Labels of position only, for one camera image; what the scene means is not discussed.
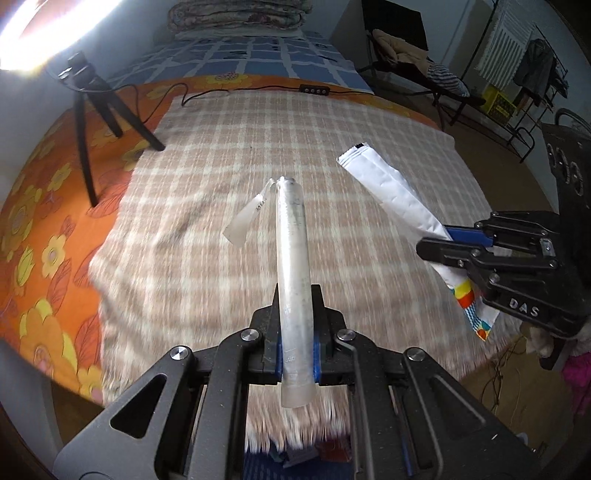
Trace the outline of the right gloved hand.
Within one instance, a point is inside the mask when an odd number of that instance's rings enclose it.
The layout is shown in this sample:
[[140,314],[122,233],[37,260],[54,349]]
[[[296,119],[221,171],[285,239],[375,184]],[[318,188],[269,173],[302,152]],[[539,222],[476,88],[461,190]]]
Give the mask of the right gloved hand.
[[[536,353],[540,358],[549,358],[557,346],[558,338],[546,330],[528,322],[522,322],[520,332],[526,337],[526,352]],[[587,319],[581,330],[568,341],[573,343],[567,349],[570,356],[580,356],[590,352],[591,321]]]

